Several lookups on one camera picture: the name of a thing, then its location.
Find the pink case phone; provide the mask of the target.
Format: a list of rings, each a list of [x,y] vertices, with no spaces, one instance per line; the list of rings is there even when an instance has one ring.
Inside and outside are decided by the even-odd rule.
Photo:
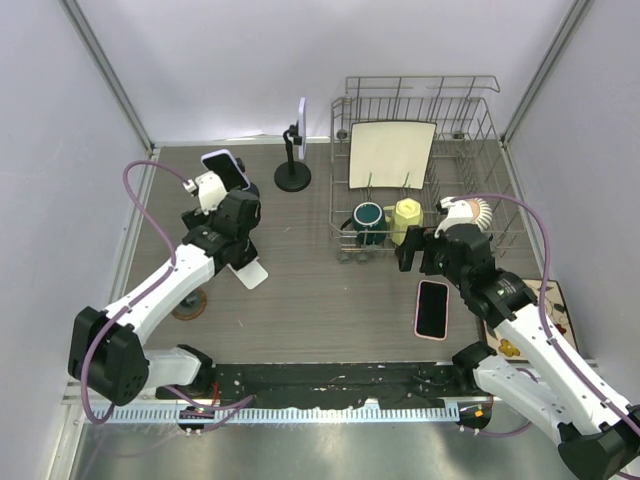
[[[419,283],[414,333],[419,338],[443,341],[447,338],[449,288],[444,283],[423,280]]]

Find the white phone stand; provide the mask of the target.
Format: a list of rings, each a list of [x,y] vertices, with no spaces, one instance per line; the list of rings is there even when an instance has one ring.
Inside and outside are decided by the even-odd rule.
[[[239,270],[231,265],[228,268],[248,290],[254,290],[268,278],[268,272],[259,263],[259,258],[253,259]]]

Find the black round phone stand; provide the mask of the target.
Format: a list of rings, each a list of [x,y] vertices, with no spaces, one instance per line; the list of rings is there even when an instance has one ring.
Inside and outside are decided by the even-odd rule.
[[[246,173],[246,166],[242,161],[242,159],[240,157],[237,157],[235,161],[236,161],[237,168],[239,169],[239,171],[242,173],[243,177],[246,180],[247,186],[244,188],[244,191],[249,192],[255,195],[256,197],[260,197],[260,192],[258,187],[254,183],[252,183],[248,178],[248,174]]]

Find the lavender case phone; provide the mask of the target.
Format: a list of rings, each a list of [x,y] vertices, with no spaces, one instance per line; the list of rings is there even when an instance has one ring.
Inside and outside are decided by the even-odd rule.
[[[202,155],[201,163],[220,177],[227,191],[247,190],[251,186],[242,163],[227,149]]]

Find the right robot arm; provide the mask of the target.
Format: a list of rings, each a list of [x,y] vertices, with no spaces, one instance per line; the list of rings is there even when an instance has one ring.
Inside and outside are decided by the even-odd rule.
[[[443,233],[412,226],[396,249],[408,271],[442,275],[468,309],[509,340],[538,373],[521,375],[491,347],[476,342],[453,358],[457,391],[497,396],[543,431],[579,479],[609,479],[639,456],[639,408],[608,385],[557,331],[541,295],[496,266],[490,241],[474,224]]]

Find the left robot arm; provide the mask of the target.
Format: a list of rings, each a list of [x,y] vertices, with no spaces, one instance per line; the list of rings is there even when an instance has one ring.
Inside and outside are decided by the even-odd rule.
[[[268,274],[249,233],[260,222],[261,203],[250,192],[232,191],[205,221],[192,228],[169,260],[123,298],[86,307],[73,324],[68,373],[81,393],[95,391],[124,406],[150,388],[179,386],[190,398],[213,385],[211,359],[187,345],[148,350],[151,333],[189,294],[230,268],[249,290]]]

